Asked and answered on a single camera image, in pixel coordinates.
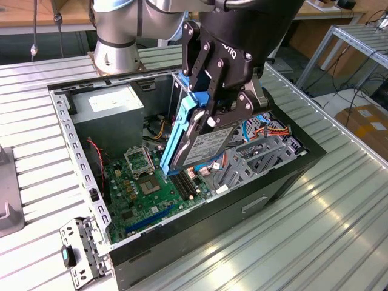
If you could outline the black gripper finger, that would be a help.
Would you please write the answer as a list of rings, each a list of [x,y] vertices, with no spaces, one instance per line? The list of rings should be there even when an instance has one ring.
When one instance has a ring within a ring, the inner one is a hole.
[[[206,126],[222,127],[244,118],[254,111],[254,94],[246,90],[246,77],[238,77],[228,58],[219,58],[206,68],[210,74],[207,89]]]
[[[194,21],[185,21],[182,26],[182,72],[189,78],[188,87],[192,92],[203,92],[208,88],[205,68],[209,51],[209,44],[201,42],[200,27]]]

